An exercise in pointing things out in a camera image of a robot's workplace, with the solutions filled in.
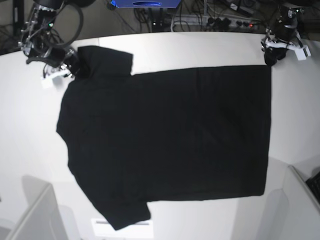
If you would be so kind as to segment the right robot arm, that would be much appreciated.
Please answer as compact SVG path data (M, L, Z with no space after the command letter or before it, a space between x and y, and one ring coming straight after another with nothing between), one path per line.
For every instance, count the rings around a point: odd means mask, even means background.
M78 27L68 41L54 29L59 14L72 7L78 14ZM35 0L28 21L21 29L18 47L27 57L26 63L42 62L42 79L61 77L85 77L89 69L72 47L84 25L82 5L76 0Z

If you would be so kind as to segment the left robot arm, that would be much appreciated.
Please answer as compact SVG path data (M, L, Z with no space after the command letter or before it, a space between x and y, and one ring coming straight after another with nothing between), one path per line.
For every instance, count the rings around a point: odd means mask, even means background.
M265 36L261 40L264 61L270 67L284 59L289 50L295 53L299 61L310 56L309 48L303 44L297 30L302 5L293 0L280 0L278 10L279 17L266 27Z

